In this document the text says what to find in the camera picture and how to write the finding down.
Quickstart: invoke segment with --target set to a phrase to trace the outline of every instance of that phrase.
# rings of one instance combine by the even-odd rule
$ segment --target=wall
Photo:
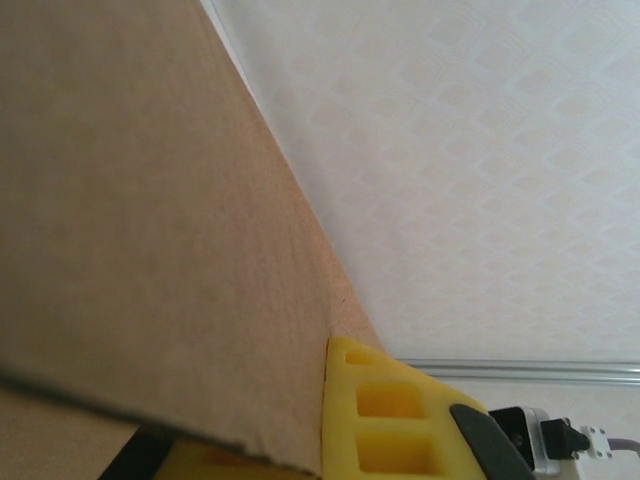
[[[391,353],[640,358],[640,5],[203,3]]]
[[[604,428],[609,437],[640,439],[640,392],[632,387],[583,387],[531,383],[448,381],[488,409],[514,405],[546,410],[551,418],[569,417],[576,426]],[[586,461],[588,480],[640,478],[640,459],[617,452],[611,461]]]

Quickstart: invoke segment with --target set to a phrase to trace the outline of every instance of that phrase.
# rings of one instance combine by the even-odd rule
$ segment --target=white connector
[[[584,433],[591,442],[591,448],[586,452],[580,452],[580,455],[587,454],[594,460],[611,460],[613,458],[604,429],[586,425],[580,427],[580,432]]]

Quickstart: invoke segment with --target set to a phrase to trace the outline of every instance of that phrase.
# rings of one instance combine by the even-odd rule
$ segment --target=metal rail
[[[640,363],[401,359],[433,377],[640,387]]]

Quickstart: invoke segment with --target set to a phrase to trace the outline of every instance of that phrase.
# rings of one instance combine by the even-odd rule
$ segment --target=yellow foam insert
[[[154,480],[309,480],[310,477],[235,455],[221,447],[177,440]]]
[[[329,341],[325,480],[486,480],[449,413],[467,395],[348,338]]]

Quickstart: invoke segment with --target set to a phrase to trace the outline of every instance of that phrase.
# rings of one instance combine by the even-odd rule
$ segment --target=cardboard box
[[[199,2],[3,20],[4,385],[320,474],[327,339],[379,341]]]

